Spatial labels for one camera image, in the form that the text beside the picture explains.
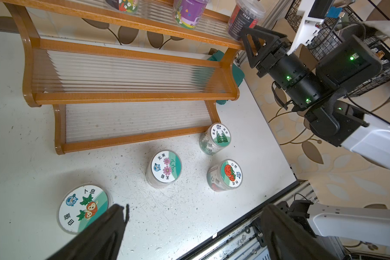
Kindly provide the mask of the wooden two-tier shelf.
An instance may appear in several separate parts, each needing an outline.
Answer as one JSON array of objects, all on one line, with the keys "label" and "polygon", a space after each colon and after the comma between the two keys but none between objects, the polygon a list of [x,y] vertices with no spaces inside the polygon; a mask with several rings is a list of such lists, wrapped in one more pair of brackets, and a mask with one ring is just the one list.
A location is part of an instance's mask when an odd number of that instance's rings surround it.
[{"label": "wooden two-tier shelf", "polygon": [[220,121],[216,101],[234,96],[219,62],[46,39],[28,9],[243,49],[225,32],[228,16],[207,10],[189,30],[172,22],[172,4],[142,1],[129,15],[105,1],[4,2],[23,43],[24,99],[53,106],[57,154],[202,133]]}]

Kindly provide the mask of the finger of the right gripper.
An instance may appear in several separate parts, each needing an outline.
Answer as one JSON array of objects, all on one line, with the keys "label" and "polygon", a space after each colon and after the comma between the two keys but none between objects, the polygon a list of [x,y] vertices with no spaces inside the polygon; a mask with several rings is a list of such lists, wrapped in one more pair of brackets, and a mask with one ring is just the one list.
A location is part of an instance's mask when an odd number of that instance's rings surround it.
[{"label": "finger of the right gripper", "polygon": [[240,33],[250,68],[271,68],[287,52],[286,34],[260,26],[244,27]]}]

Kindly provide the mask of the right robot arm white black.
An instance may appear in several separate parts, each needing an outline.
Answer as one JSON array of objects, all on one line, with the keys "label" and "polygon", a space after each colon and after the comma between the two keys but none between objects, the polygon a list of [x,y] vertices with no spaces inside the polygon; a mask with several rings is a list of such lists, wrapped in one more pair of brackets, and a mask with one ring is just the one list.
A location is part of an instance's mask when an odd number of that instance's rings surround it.
[{"label": "right robot arm white black", "polygon": [[[310,130],[336,147],[390,170],[390,123],[353,101],[343,102],[361,83],[382,71],[382,62],[358,37],[351,36],[311,71],[284,34],[259,26],[242,29],[249,65],[258,77],[270,75],[284,90],[293,111],[303,112]],[[390,211],[336,208],[308,200],[292,203],[288,215],[310,235],[335,236],[390,247]]]}]

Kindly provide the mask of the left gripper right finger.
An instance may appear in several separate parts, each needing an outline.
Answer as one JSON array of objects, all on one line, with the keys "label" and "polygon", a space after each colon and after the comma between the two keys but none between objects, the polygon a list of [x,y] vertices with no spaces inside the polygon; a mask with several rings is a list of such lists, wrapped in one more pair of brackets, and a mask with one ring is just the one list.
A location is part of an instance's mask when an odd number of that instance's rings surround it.
[{"label": "left gripper right finger", "polygon": [[272,260],[334,260],[324,247],[274,205],[261,214],[263,237]]}]

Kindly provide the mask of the tomato label seed jar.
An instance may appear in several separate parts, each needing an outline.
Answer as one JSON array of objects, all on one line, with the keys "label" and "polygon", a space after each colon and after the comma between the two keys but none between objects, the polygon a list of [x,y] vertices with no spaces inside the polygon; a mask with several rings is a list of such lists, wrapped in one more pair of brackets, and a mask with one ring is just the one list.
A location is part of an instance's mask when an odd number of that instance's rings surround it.
[{"label": "tomato label seed jar", "polygon": [[227,159],[210,167],[206,178],[210,188],[214,191],[230,191],[242,185],[243,173],[237,162]]}]

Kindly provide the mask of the clear seed jar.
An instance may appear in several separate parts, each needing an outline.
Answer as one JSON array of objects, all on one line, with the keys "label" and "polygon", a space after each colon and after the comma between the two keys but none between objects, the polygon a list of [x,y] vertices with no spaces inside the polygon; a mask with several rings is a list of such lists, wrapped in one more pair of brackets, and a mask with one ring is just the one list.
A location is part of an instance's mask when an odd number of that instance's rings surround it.
[{"label": "clear seed jar", "polygon": [[138,11],[138,0],[106,0],[109,6],[123,13],[134,14]]},{"label": "clear seed jar", "polygon": [[183,28],[195,29],[208,3],[208,0],[175,0],[172,9],[173,19]]},{"label": "clear seed jar", "polygon": [[253,28],[264,19],[265,8],[259,1],[237,0],[236,6],[227,23],[227,33],[236,41],[241,40],[243,28]]}]

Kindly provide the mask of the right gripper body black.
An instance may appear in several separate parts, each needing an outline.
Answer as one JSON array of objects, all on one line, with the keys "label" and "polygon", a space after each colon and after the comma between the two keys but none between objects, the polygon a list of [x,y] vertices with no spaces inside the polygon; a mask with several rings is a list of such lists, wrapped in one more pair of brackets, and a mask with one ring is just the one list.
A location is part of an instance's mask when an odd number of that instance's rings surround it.
[{"label": "right gripper body black", "polygon": [[285,46],[263,47],[256,57],[258,76],[269,74],[290,97],[293,110],[304,111],[328,96],[322,81],[295,54],[287,55]]}]

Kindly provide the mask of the flower label seed jar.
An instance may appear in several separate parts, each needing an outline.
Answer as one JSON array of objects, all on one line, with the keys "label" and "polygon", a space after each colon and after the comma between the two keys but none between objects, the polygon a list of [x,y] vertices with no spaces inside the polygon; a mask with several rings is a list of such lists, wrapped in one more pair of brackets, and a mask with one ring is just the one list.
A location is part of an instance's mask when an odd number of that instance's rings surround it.
[{"label": "flower label seed jar", "polygon": [[171,150],[163,150],[152,157],[145,176],[151,186],[163,188],[176,182],[182,169],[179,155]]}]

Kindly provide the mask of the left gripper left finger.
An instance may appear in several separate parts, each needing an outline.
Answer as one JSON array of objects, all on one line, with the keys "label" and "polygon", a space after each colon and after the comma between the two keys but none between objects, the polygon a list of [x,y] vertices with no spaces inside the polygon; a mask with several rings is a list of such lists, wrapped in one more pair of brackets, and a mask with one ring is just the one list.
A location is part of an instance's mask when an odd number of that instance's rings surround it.
[{"label": "left gripper left finger", "polygon": [[129,205],[114,204],[49,259],[116,260],[129,219]]}]

